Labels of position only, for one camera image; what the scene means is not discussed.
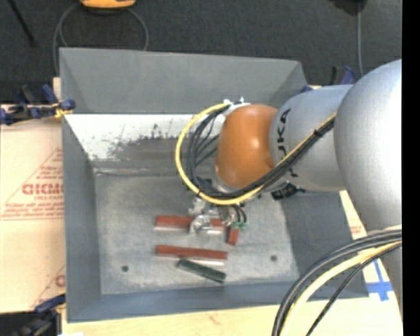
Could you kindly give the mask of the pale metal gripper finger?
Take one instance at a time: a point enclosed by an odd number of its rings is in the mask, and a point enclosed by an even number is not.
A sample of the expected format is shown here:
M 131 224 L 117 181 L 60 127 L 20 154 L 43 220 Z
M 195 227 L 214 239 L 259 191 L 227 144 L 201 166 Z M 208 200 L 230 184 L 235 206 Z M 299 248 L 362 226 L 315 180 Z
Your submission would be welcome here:
M 192 216 L 193 218 L 197 216 L 203 216 L 207 212 L 207 204 L 194 204 L 192 207 L 188 209 L 188 215 Z
M 219 219 L 208 216 L 196 216 L 189 227 L 189 233 L 192 235 L 209 235 L 221 233 L 223 224 Z

